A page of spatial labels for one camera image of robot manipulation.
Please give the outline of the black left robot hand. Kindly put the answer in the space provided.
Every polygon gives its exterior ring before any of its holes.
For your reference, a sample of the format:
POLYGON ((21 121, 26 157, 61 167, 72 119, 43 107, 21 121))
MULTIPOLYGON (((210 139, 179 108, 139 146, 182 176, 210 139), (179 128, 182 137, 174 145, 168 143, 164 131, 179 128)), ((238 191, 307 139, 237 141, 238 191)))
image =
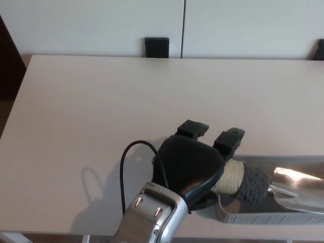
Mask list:
POLYGON ((187 120, 174 135, 165 139, 154 158, 152 182, 168 185, 181 196, 189 212, 215 205, 218 196, 212 188, 224 174, 226 163, 233 157, 245 135, 239 128, 222 132, 212 146, 198 141, 209 126, 187 120))

